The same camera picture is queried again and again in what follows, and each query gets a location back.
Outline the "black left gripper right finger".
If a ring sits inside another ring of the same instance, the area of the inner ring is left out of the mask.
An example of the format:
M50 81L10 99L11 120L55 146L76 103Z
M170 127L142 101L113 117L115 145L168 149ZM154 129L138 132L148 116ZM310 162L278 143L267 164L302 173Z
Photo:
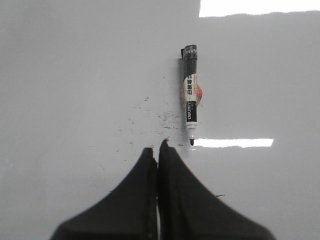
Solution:
M158 162L158 209L162 240L273 240L264 226L212 194L163 140Z

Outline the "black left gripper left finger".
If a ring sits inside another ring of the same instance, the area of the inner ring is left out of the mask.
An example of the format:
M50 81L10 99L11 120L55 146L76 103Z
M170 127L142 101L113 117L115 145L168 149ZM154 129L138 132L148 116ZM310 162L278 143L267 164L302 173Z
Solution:
M157 162L143 149L122 182L86 211L63 222L53 240L156 240Z

